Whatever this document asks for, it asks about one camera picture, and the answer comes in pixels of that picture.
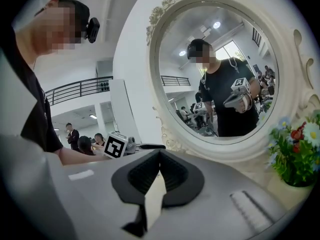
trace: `window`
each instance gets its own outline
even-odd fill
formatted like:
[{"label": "window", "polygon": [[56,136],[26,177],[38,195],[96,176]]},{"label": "window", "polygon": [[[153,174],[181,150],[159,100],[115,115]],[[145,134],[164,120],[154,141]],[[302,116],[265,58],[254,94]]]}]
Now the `window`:
[{"label": "window", "polygon": [[[225,59],[235,57],[235,58],[239,59],[240,61],[245,62],[246,66],[252,71],[244,54],[241,52],[241,50],[238,48],[238,46],[236,45],[236,43],[234,41],[231,41],[231,42],[227,43],[226,45],[224,45],[223,47],[221,47],[220,49],[216,50],[215,55],[218,60],[225,60]],[[198,69],[200,70],[201,75],[203,76],[207,69],[202,68],[201,64],[197,64],[197,66],[198,66]]]},{"label": "window", "polygon": [[258,31],[254,27],[252,30],[252,40],[256,43],[258,47],[260,47],[261,35],[258,33]]}]

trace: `flower pot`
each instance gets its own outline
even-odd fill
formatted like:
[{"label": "flower pot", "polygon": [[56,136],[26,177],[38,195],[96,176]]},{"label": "flower pot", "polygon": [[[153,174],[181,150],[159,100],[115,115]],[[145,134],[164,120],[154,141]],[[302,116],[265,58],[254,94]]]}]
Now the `flower pot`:
[{"label": "flower pot", "polygon": [[314,184],[305,187],[290,186],[275,173],[269,181],[267,190],[271,192],[287,210],[290,210],[309,196],[313,186]]}]

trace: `flower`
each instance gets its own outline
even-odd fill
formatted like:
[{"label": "flower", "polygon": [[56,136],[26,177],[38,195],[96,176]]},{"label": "flower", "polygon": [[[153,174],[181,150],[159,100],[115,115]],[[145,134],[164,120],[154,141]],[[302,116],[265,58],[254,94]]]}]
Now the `flower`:
[{"label": "flower", "polygon": [[280,119],[277,128],[278,128],[279,130],[284,130],[284,129],[286,129],[287,126],[289,126],[289,125],[290,125],[290,119],[289,119],[289,117],[285,116],[285,117],[282,117],[282,118]]},{"label": "flower", "polygon": [[320,128],[314,122],[307,122],[303,129],[304,139],[314,148],[320,146]]},{"label": "flower", "polygon": [[266,118],[266,112],[263,111],[259,114],[259,121],[256,123],[256,125],[258,126],[259,124],[261,124],[262,121],[265,120],[265,118]]},{"label": "flower", "polygon": [[296,142],[296,143],[293,144],[293,149],[292,149],[292,151],[293,151],[294,153],[300,153],[300,141],[298,141],[298,142]]},{"label": "flower", "polygon": [[301,117],[297,121],[293,122],[291,126],[293,130],[297,130],[305,123],[307,123],[307,119],[305,117]]},{"label": "flower", "polygon": [[287,136],[285,139],[290,145],[294,144],[294,139],[291,136]]},{"label": "flower", "polygon": [[267,146],[267,148],[268,148],[268,149],[271,149],[271,148],[273,148],[275,145],[277,145],[277,142],[274,141],[274,140],[272,140],[272,141],[269,143],[269,145]]},{"label": "flower", "polygon": [[273,153],[270,157],[269,157],[269,160],[267,162],[267,166],[266,166],[266,169],[269,168],[271,165],[273,165],[274,163],[276,163],[276,157],[277,157],[278,153],[275,152]]},{"label": "flower", "polygon": [[314,160],[314,163],[313,163],[313,166],[312,166],[312,170],[314,172],[320,171],[320,152],[318,152],[316,157],[315,157],[315,160]]}]

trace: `black railing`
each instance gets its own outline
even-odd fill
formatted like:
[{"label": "black railing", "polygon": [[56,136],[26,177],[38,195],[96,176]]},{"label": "black railing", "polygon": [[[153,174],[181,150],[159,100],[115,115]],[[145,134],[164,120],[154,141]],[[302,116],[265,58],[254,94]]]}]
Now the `black railing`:
[{"label": "black railing", "polygon": [[258,47],[260,47],[261,35],[258,33],[258,31],[254,27],[252,30],[252,40],[256,43]]},{"label": "black railing", "polygon": [[[105,76],[72,82],[52,90],[48,90],[45,92],[45,95],[50,106],[52,106],[74,98],[100,92],[108,92],[110,91],[109,80],[112,79],[113,76]],[[163,86],[190,86],[189,79],[186,77],[162,75],[161,81]]]},{"label": "black railing", "polygon": [[190,86],[189,78],[162,75],[161,81],[163,86]]},{"label": "black railing", "polygon": [[105,76],[72,82],[52,90],[48,90],[45,92],[45,95],[52,106],[74,98],[100,92],[108,92],[110,91],[109,80],[112,79],[113,76]]}]

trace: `round mirror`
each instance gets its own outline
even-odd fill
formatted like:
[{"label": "round mirror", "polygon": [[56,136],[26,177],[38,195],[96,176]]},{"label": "round mirror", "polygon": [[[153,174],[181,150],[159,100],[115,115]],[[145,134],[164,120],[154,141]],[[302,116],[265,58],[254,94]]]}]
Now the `round mirror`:
[{"label": "round mirror", "polygon": [[207,142],[250,137],[278,94],[268,37],[243,13],[215,2],[195,3],[171,19],[159,72],[171,114]]}]

